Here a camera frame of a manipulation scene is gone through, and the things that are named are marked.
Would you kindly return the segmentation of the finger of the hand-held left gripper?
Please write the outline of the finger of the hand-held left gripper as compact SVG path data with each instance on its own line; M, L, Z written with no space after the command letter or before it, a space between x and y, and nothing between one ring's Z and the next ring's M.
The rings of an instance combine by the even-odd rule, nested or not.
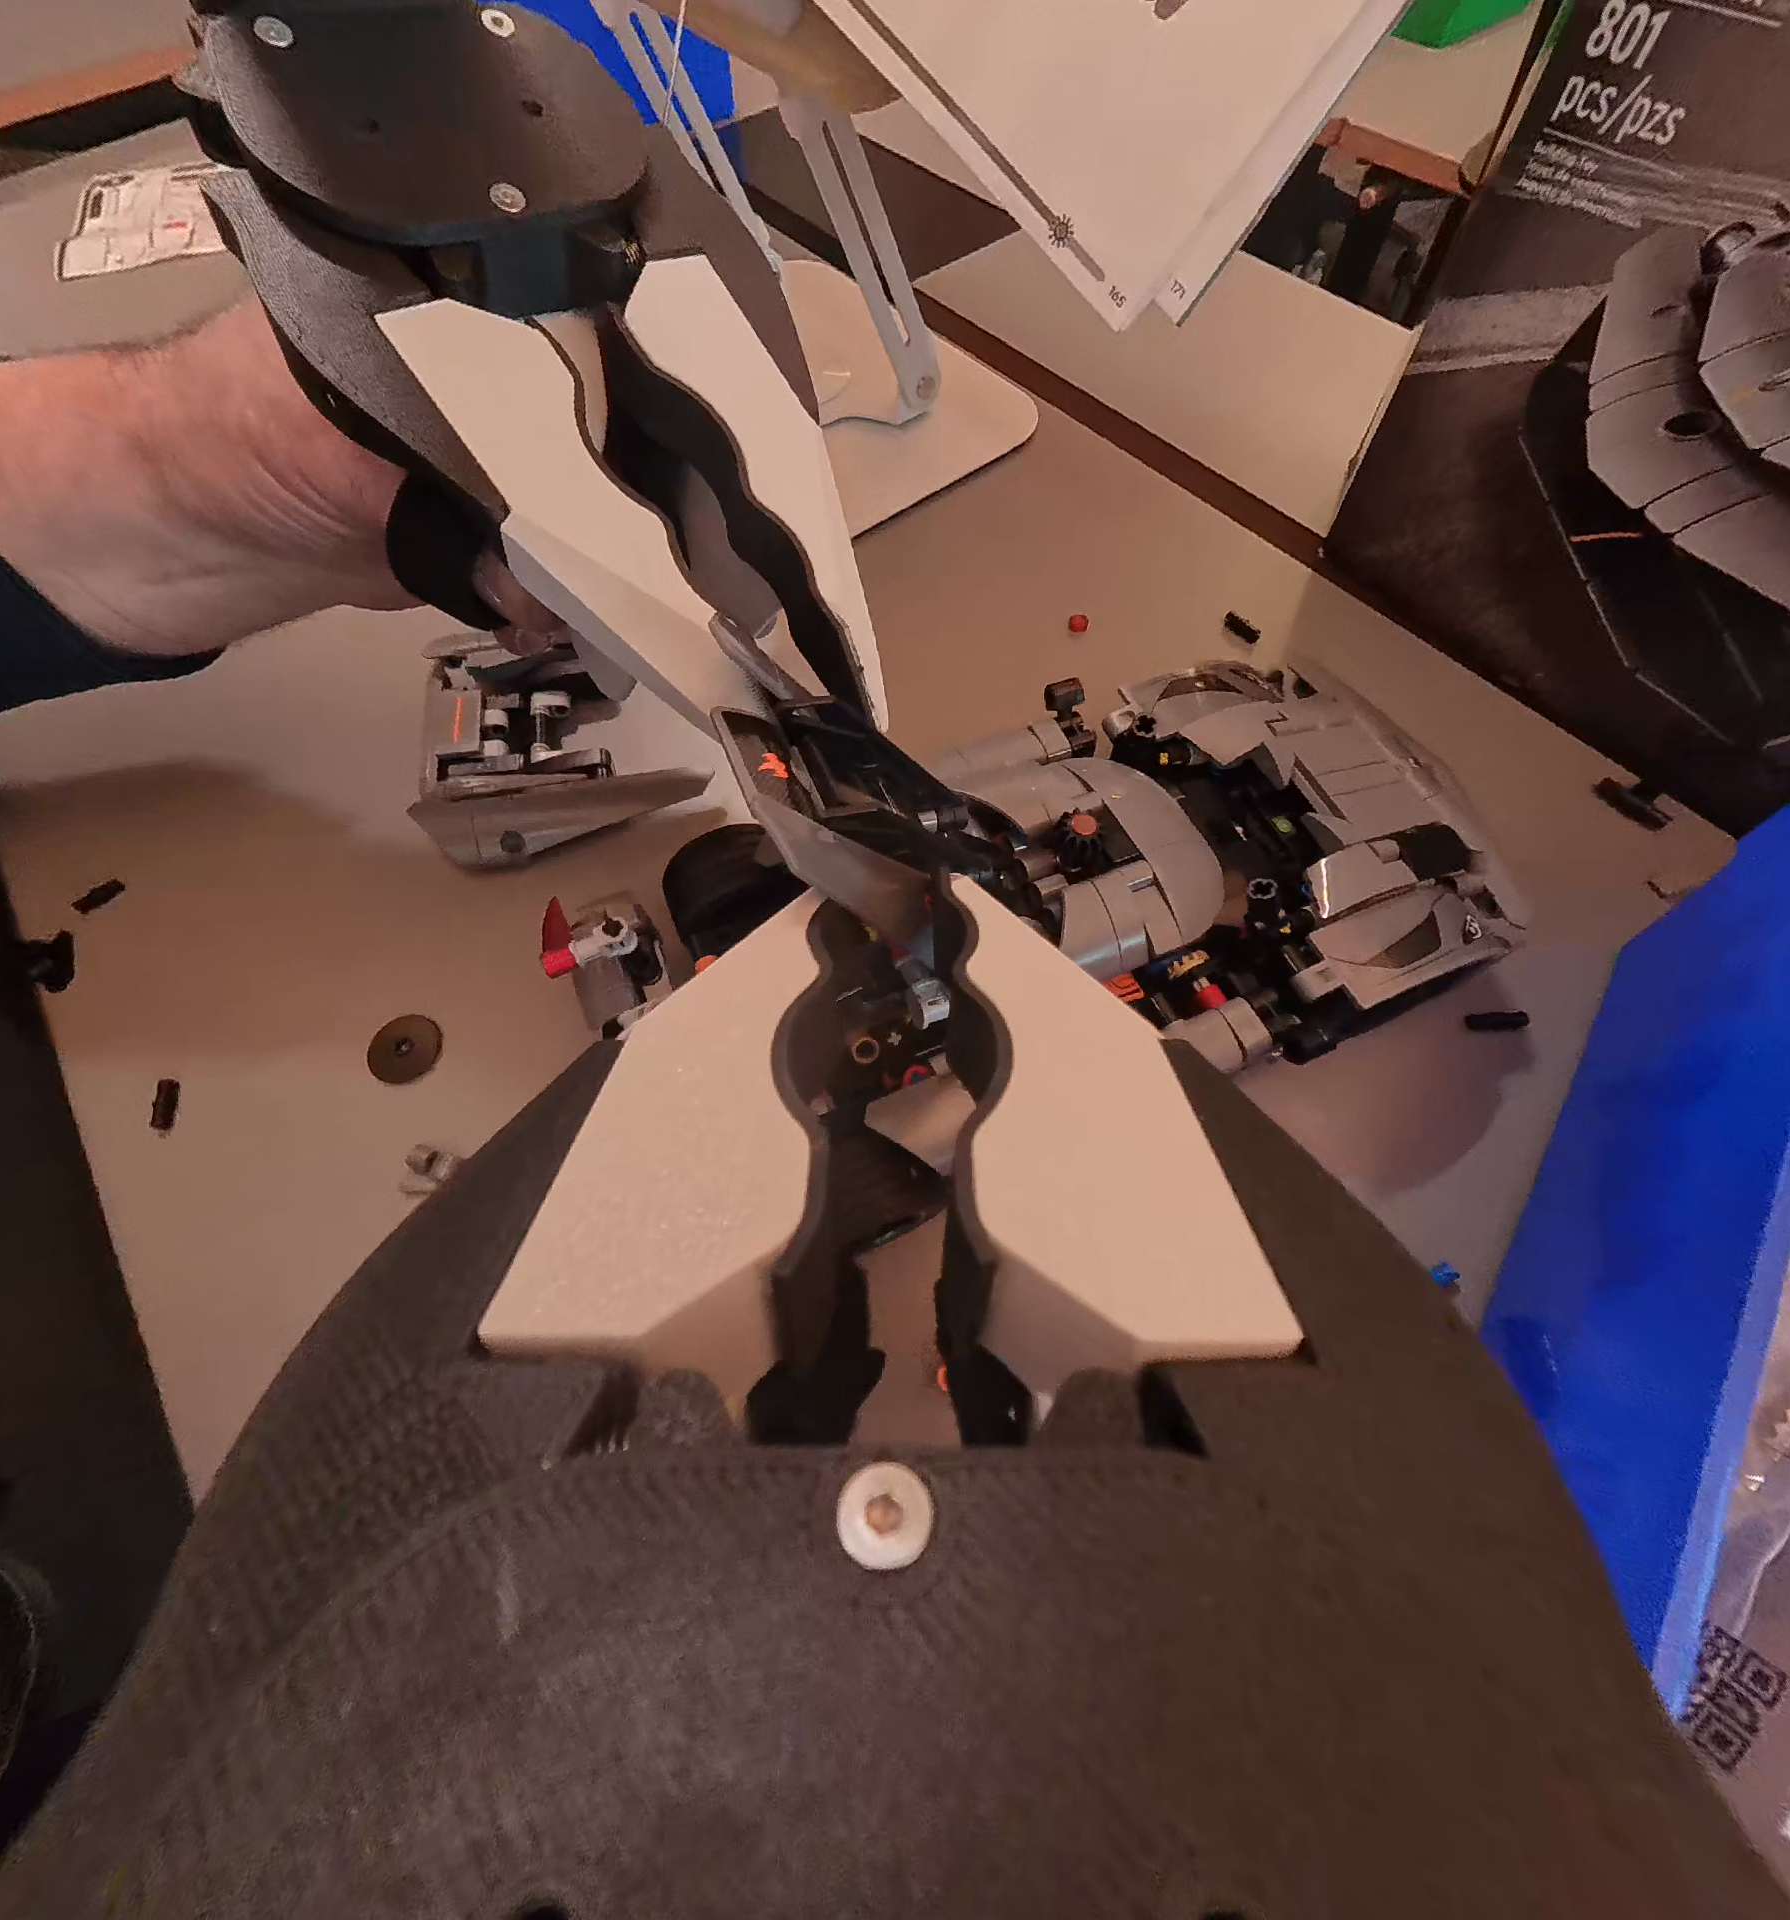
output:
M763 716L763 693L723 650L717 619L754 634L779 603L738 561L700 475L672 475L660 512L591 446L593 324L541 327L436 298L377 326L501 494L501 550L525 593L586 654L702 731L715 730L720 710Z
M868 721L883 660L825 431L705 256L643 265L602 337L610 422L669 465L660 512L714 619Z

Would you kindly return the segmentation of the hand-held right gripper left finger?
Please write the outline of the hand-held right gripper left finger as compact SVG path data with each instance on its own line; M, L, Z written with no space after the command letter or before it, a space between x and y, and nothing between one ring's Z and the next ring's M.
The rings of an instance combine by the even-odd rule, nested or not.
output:
M811 1368L836 1307L821 1142L777 1034L821 980L783 906L633 1022L482 1311L498 1356L643 1374Z

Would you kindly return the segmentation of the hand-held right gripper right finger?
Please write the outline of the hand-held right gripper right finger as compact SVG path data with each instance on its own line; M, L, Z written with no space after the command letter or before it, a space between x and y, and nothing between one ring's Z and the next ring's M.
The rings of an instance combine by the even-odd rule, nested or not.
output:
M1203 1060L969 877L936 878L946 1061L971 1098L936 1278L962 1427L1079 1374L1281 1360L1304 1330L1183 1076Z

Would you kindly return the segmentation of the partly built lego car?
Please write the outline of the partly built lego car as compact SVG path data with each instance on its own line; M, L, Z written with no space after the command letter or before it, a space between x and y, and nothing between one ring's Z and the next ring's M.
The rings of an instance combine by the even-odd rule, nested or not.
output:
M662 877L687 960L569 932L544 971L602 958L674 987L796 894L892 944L844 1020L857 1098L946 1070L945 967L924 886L968 877L1119 1005L1237 1074L1310 1064L1526 947L1513 877L1445 766L1335 678L1211 660L1123 685L1093 727L1049 716L932 762L832 696L715 720L752 820L688 839Z

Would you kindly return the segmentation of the grey lego door panel assembly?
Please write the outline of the grey lego door panel assembly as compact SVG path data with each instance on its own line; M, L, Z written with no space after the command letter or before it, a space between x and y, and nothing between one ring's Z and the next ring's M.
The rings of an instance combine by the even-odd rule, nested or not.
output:
M425 650L408 820L464 870L518 870L597 830L702 797L702 762L615 750L635 682L578 642L537 654L460 630Z

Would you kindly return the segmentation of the dark lego set box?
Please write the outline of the dark lego set box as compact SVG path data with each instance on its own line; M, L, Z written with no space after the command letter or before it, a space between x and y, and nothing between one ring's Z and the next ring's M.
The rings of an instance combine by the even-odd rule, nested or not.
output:
M1571 3L1326 541L1740 838L1790 801L1790 2Z

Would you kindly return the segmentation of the person's left hand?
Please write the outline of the person's left hand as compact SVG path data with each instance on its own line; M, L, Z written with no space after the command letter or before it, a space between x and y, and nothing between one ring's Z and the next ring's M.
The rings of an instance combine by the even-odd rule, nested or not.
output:
M253 298L152 344L0 361L0 556L121 654L415 609L386 556L401 489L309 404Z

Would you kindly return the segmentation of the blue bin with white label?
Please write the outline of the blue bin with white label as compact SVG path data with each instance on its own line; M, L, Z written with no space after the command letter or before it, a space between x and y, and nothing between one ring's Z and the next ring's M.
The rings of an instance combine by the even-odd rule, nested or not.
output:
M613 30L650 121L723 199L747 205L722 137L734 118L732 57L652 3L622 3Z

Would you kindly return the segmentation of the white sticker sheet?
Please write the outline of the white sticker sheet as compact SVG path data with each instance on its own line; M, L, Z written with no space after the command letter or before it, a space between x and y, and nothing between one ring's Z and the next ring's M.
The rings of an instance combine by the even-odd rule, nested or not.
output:
M226 254L205 192L224 171L216 162L194 160L87 179L70 232L54 252L55 282Z

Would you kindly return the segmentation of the white instruction booklet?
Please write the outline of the white instruction booklet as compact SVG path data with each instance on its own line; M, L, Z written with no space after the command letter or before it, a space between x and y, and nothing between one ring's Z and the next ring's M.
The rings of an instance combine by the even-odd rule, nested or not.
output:
M1177 324L1402 2L821 2L1109 327Z

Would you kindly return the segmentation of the blue plastic bin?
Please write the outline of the blue plastic bin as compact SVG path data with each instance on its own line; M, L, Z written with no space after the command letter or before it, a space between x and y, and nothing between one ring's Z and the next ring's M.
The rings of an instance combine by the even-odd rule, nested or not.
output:
M1790 804L1618 955L1481 1334L1672 1715L1790 1257Z

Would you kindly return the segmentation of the black perforated metal panel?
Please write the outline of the black perforated metal panel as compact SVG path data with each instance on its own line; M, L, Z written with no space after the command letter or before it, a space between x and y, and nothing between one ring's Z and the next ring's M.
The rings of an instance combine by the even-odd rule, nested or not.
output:
M191 1518L64 1074L0 872L0 1567L40 1609L42 1712L113 1693Z

